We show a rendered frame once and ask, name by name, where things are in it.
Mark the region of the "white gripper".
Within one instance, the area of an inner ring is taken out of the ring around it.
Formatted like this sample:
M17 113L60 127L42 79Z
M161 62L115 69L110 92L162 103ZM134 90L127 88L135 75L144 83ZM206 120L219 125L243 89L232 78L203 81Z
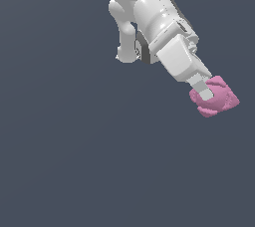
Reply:
M193 102L197 96L208 101L214 94L205 82L212 75L201 60L188 50L188 45L189 41L181 34L177 34L156 55L178 82L187 81L192 86L189 95Z

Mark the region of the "pink lumpy object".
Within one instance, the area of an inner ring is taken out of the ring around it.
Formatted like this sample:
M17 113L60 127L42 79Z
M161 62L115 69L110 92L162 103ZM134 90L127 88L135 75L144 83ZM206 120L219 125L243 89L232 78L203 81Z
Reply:
M238 98L220 76L207 80L205 84L214 93L212 99L204 101L195 89L189 92L191 100L197 104L197 109L203 116L211 117L235 108L239 104Z

